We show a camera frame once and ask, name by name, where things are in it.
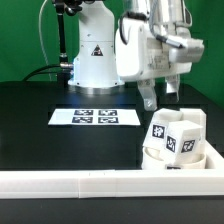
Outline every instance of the cable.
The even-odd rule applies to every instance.
[[[31,72],[30,74],[28,74],[22,81],[27,81],[29,78],[31,78],[31,77],[33,77],[35,75],[38,75],[42,71],[50,69],[50,68],[60,68],[60,65],[53,64],[53,65],[44,66],[42,68],[38,68],[38,69],[34,70],[33,72]]]
[[[136,12],[131,12],[131,11],[126,11],[122,14],[120,20],[119,20],[119,32],[120,32],[120,37],[122,42],[127,45],[128,42],[124,37],[124,24],[123,24],[123,20],[124,18],[129,18],[129,19],[135,19],[135,20],[141,20],[141,21],[146,21],[147,17],[144,13],[136,13]]]
[[[42,17],[43,17],[43,11],[45,9],[45,6],[47,4],[48,0],[45,0],[40,8],[40,12],[39,12],[39,21],[38,21],[38,30],[39,30],[39,38],[40,38],[40,45],[41,45],[41,50],[44,56],[44,60],[46,62],[46,65],[49,65],[49,61],[48,61],[48,57],[47,57],[47,53],[44,47],[44,41],[43,41],[43,34],[42,34]]]

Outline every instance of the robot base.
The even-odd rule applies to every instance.
[[[68,85],[68,89],[71,92],[79,92],[86,95],[107,95],[122,92],[124,90],[124,85],[117,85],[109,88],[90,88]]]

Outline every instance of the white cube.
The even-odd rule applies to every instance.
[[[200,153],[204,153],[205,140],[206,140],[206,117],[207,117],[206,114],[201,109],[181,108],[180,111],[182,112],[181,120],[192,121],[192,122],[202,126],[199,147],[200,147]]]
[[[169,122],[179,121],[181,117],[181,111],[169,109],[161,109],[156,111],[152,117],[143,147],[157,150],[163,149]]]
[[[202,126],[191,121],[170,122],[160,157],[167,164],[186,164],[197,160]]]

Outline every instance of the cube with marker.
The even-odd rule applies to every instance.
[[[150,123],[143,146],[160,151],[164,147],[164,140],[169,123],[179,121],[181,117],[182,112],[176,110],[163,108],[156,111]]]
[[[191,121],[170,122],[160,157],[169,164],[192,163],[198,160],[202,126]]]

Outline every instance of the warning label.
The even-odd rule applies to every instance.
[[[94,51],[91,55],[92,56],[103,56],[103,53],[102,53],[99,45],[96,46],[96,48],[94,49]]]

